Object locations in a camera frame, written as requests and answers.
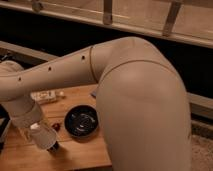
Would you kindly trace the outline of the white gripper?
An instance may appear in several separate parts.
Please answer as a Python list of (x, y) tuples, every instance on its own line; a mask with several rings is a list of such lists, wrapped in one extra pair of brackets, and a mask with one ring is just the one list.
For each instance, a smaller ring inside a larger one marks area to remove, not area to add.
[(43, 123), (31, 125), (29, 127), (29, 136), (40, 149), (48, 150), (57, 142), (54, 129)]

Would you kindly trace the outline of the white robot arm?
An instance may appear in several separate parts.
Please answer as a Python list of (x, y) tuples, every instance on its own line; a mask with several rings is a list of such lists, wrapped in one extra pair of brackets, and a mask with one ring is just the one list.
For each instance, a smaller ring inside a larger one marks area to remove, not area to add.
[(114, 171), (191, 171), (191, 117), (184, 83), (150, 42), (124, 37), (30, 69), (0, 63), (0, 105), (13, 124), (42, 119), (32, 92), (97, 84), (96, 110)]

